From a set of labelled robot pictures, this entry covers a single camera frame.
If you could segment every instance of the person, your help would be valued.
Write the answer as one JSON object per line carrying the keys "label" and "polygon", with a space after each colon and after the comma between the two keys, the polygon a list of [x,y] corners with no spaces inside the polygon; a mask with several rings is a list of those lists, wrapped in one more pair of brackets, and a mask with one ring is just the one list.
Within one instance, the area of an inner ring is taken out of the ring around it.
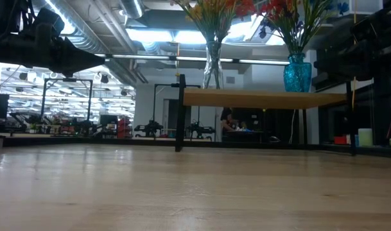
{"label": "person", "polygon": [[235,123],[236,120],[232,118],[232,108],[224,108],[221,113],[222,136],[225,136],[227,132],[235,131],[232,128],[232,125]]}

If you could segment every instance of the shelf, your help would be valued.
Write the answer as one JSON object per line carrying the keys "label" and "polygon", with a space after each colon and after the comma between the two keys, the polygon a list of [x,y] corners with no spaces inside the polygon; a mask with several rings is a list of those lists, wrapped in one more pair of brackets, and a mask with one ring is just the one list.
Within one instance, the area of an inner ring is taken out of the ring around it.
{"label": "shelf", "polygon": [[308,109],[346,100],[345,94],[185,89],[185,106]]}

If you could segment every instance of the flower bouquet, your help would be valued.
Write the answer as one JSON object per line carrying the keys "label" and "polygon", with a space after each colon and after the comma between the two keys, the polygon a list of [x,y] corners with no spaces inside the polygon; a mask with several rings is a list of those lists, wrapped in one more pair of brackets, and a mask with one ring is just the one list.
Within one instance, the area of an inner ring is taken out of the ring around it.
{"label": "flower bouquet", "polygon": [[290,55],[290,65],[284,70],[286,91],[308,92],[311,86],[309,63],[304,63],[303,50],[317,33],[321,24],[332,15],[332,0],[268,0],[261,8],[264,16],[261,22],[260,37],[264,38],[267,29],[277,31]]}
{"label": "flower bouquet", "polygon": [[207,42],[207,64],[203,88],[223,88],[220,53],[223,39],[228,35],[235,16],[242,17],[256,11],[252,0],[197,0],[192,7],[189,0],[173,0],[193,21]]}

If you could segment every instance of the red object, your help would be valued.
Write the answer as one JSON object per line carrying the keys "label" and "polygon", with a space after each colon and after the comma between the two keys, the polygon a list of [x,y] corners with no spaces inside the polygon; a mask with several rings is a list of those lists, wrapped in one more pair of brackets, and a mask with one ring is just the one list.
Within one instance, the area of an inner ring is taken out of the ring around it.
{"label": "red object", "polygon": [[334,137],[335,144],[347,144],[347,137]]}
{"label": "red object", "polygon": [[118,121],[118,139],[129,139],[131,138],[131,127],[129,127],[131,121],[128,117],[120,119]]}

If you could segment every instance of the glass wall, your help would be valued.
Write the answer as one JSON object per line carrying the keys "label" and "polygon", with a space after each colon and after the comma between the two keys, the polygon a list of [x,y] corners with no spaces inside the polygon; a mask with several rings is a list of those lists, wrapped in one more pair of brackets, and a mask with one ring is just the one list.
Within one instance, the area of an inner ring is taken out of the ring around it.
{"label": "glass wall", "polygon": [[352,123],[345,103],[319,109],[320,143],[349,145],[354,126],[357,146],[391,148],[391,75],[358,84]]}

